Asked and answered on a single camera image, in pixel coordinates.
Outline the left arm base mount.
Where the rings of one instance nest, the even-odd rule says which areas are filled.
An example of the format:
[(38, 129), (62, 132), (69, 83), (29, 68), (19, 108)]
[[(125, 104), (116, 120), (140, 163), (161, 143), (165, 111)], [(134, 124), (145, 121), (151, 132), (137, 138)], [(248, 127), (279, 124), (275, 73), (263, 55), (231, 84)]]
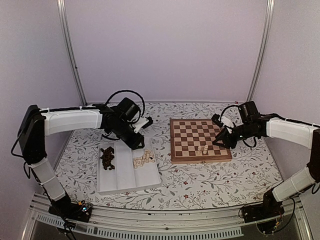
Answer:
[(84, 200), (80, 202), (71, 202), (70, 200), (60, 199), (53, 201), (48, 212), (62, 219), (70, 219), (88, 223), (93, 210), (93, 204)]

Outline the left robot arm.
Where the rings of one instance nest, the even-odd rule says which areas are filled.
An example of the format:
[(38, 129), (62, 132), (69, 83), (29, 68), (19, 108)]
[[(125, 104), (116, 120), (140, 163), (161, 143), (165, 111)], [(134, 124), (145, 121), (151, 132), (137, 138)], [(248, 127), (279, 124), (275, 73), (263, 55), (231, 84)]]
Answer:
[(19, 157), (46, 191), (52, 206), (63, 216), (74, 213), (74, 205), (48, 162), (45, 138), (47, 136), (81, 129), (102, 129), (113, 133), (130, 149), (144, 147), (144, 136), (140, 129), (152, 124), (150, 117), (144, 117), (145, 108), (124, 98), (119, 104), (109, 107), (96, 104), (85, 107), (39, 108), (30, 105), (17, 133), (15, 145), (19, 145)]

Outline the white divided tray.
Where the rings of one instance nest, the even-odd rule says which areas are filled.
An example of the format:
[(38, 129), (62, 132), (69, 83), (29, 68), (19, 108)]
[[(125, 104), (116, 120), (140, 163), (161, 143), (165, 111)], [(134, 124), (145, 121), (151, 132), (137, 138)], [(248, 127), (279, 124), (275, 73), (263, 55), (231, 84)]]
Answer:
[[(144, 139), (145, 147), (132, 150), (122, 141), (104, 142), (98, 145), (97, 185), (100, 195), (113, 195), (132, 191), (142, 191), (160, 187), (162, 180), (156, 162), (145, 163), (143, 167), (134, 168), (133, 158), (141, 157), (146, 149), (153, 151), (152, 139)], [(104, 170), (103, 155), (100, 148), (114, 148), (113, 170)]]

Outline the wooden chessboard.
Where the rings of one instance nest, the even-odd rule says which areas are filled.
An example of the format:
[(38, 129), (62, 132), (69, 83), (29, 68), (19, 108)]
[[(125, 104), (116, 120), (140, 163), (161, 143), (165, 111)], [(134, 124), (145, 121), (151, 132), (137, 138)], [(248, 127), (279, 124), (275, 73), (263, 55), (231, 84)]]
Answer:
[[(231, 151), (213, 145), (222, 128), (211, 119), (171, 119), (170, 156), (172, 164), (204, 164), (230, 162)], [(206, 155), (197, 155), (198, 146), (208, 145)]]

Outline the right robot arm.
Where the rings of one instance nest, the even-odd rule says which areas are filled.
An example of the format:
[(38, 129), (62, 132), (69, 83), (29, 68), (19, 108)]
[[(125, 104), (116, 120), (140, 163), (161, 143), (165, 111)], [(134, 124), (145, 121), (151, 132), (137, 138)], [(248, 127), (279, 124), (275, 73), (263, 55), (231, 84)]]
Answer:
[(212, 122), (222, 128), (215, 137), (213, 145), (234, 149), (239, 141), (249, 138), (281, 139), (306, 147), (310, 150), (310, 159), (306, 167), (289, 179), (267, 191), (258, 213), (262, 218), (269, 218), (278, 210), (278, 205), (289, 197), (308, 189), (320, 181), (320, 127), (316, 124), (281, 117), (276, 113), (259, 113), (254, 101), (236, 105), (241, 118), (241, 125), (214, 114)]

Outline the light chess piece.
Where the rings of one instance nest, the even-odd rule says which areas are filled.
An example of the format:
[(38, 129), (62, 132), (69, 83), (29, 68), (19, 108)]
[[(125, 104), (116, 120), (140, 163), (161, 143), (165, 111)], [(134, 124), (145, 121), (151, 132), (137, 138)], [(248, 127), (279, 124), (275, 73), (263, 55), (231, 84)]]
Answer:
[(201, 155), (202, 155), (202, 147), (201, 147), (200, 145), (197, 147), (196, 154), (197, 154), (198, 156), (201, 156)]
[(202, 154), (203, 154), (203, 155), (206, 155), (206, 154), (208, 153), (208, 148), (209, 148), (208, 145), (205, 145), (205, 146), (203, 147), (203, 150), (202, 150)]

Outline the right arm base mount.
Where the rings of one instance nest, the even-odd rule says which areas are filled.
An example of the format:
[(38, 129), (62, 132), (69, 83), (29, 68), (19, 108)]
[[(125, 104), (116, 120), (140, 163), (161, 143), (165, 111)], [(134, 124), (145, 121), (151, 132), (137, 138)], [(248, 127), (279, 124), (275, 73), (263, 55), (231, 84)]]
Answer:
[(244, 219), (245, 223), (256, 223), (260, 233), (264, 235), (273, 234), (283, 220), (285, 210), (282, 204), (270, 209), (264, 208), (263, 204), (245, 204), (238, 212), (238, 216)]

